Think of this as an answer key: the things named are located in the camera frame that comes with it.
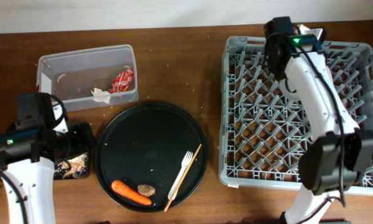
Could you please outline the white paper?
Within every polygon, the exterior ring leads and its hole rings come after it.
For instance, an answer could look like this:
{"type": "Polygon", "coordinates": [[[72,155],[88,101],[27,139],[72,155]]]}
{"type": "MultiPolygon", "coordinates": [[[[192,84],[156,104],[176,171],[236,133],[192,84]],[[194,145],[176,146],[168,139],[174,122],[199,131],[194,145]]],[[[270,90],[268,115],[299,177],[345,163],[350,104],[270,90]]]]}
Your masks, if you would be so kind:
{"type": "Polygon", "coordinates": [[[110,99],[111,99],[111,93],[109,91],[103,91],[100,88],[94,88],[91,91],[91,94],[93,96],[93,101],[97,103],[106,103],[110,104],[110,99]]]}

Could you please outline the orange carrot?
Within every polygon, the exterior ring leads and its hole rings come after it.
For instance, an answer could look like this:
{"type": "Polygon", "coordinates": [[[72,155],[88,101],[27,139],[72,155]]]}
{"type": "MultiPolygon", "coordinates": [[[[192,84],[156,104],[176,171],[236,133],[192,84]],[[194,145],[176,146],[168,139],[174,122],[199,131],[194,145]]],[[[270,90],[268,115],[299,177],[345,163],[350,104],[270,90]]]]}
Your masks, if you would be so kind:
{"type": "Polygon", "coordinates": [[[124,196],[134,202],[137,202],[139,204],[142,204],[142,205],[152,205],[152,201],[135,192],[134,190],[132,190],[130,187],[128,187],[126,184],[124,184],[122,181],[120,180],[114,180],[112,183],[111,183],[111,189],[121,195],[121,196],[124,196]]]}

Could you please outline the red snack wrapper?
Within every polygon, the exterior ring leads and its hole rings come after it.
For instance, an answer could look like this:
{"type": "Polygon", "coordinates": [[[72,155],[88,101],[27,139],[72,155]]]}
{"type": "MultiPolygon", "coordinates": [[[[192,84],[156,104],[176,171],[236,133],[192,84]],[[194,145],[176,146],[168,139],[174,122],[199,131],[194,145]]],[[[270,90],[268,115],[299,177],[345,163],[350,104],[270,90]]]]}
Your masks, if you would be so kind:
{"type": "Polygon", "coordinates": [[[133,80],[134,73],[132,69],[127,69],[124,72],[120,72],[120,74],[113,80],[109,93],[125,92],[133,80]]]}

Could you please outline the brown cookie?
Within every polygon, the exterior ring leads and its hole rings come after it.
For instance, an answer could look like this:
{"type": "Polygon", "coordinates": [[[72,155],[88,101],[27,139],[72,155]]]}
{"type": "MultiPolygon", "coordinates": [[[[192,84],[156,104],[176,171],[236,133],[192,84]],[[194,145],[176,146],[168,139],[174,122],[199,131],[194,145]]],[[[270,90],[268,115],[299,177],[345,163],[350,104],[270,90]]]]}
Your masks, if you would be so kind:
{"type": "Polygon", "coordinates": [[[138,193],[144,197],[150,197],[156,193],[156,189],[148,184],[141,184],[137,186],[138,193]]]}

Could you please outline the white plastic fork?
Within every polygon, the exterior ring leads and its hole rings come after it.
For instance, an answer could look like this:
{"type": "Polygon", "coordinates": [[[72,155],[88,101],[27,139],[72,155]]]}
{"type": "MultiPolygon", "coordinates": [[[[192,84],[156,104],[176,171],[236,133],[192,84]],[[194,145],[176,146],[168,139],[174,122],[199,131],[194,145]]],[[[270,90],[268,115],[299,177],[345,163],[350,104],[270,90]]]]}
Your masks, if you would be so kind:
{"type": "Polygon", "coordinates": [[[171,187],[171,189],[168,193],[168,199],[169,200],[171,199],[171,197],[172,197],[172,195],[173,195],[173,193],[174,193],[174,191],[175,191],[183,173],[185,172],[186,168],[190,164],[190,161],[192,160],[192,157],[193,157],[193,153],[191,151],[187,151],[183,160],[182,160],[182,162],[181,162],[181,169],[180,169],[180,171],[179,171],[179,173],[178,173],[178,175],[177,175],[177,177],[176,177],[176,179],[175,179],[175,181],[174,181],[174,183],[173,183],[173,185],[172,185],[172,187],[171,187]]]}

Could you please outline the wooden chopstick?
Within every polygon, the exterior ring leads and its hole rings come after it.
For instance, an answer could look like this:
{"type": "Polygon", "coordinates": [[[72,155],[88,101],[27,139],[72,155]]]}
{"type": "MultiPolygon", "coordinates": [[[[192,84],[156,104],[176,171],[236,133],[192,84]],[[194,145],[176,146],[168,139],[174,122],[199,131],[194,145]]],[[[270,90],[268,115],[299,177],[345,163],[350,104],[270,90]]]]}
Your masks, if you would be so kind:
{"type": "Polygon", "coordinates": [[[174,191],[174,193],[173,193],[171,199],[170,199],[170,200],[168,199],[168,203],[167,203],[166,207],[164,208],[164,212],[167,212],[167,210],[168,210],[170,204],[171,204],[172,201],[176,198],[177,192],[178,192],[178,190],[179,190],[179,188],[180,188],[180,186],[181,186],[181,184],[182,184],[182,182],[183,182],[185,176],[187,175],[187,172],[188,172],[189,169],[191,168],[192,163],[193,163],[193,161],[195,160],[195,158],[196,158],[198,152],[200,151],[201,147],[202,147],[202,144],[200,144],[199,147],[197,148],[196,152],[193,153],[192,160],[190,161],[190,164],[189,164],[188,167],[186,168],[185,172],[183,173],[183,175],[182,175],[182,177],[181,177],[181,179],[180,179],[180,181],[179,181],[179,183],[178,183],[178,185],[177,185],[177,187],[176,187],[176,189],[175,189],[175,191],[174,191]]]}

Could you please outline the grey plate with food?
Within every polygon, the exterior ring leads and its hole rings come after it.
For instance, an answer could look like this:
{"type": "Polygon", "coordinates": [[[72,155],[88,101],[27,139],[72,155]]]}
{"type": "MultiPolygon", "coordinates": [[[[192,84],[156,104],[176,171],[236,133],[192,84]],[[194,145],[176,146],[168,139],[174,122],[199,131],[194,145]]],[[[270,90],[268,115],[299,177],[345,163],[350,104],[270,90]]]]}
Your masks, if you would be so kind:
{"type": "Polygon", "coordinates": [[[293,101],[300,101],[300,96],[299,94],[297,93],[296,91],[296,88],[291,84],[291,82],[289,81],[289,79],[286,79],[285,80],[285,88],[286,88],[286,97],[289,99],[289,100],[293,100],[293,101]]]}

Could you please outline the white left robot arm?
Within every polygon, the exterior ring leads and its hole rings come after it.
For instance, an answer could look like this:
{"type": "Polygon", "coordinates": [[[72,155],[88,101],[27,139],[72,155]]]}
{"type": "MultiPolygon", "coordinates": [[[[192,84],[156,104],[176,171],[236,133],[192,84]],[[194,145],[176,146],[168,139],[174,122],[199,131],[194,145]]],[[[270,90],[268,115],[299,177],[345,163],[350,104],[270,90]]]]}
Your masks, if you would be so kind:
{"type": "Polygon", "coordinates": [[[0,178],[10,223],[55,223],[55,167],[87,156],[96,147],[88,123],[68,125],[64,103],[55,95],[17,97],[18,120],[0,134],[0,178]]]}

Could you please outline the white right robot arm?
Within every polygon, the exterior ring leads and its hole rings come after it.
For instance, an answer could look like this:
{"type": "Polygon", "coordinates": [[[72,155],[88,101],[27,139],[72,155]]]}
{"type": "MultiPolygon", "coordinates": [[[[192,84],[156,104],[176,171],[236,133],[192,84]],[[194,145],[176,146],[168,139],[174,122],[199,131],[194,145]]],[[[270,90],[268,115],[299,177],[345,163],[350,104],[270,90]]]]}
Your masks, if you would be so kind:
{"type": "Polygon", "coordinates": [[[290,17],[275,17],[264,26],[269,71],[283,81],[283,94],[302,102],[313,143],[301,156],[302,181],[292,207],[280,223],[319,223],[335,200],[359,182],[372,160],[373,131],[361,130],[345,109],[321,46],[321,36],[302,33],[290,17]]]}

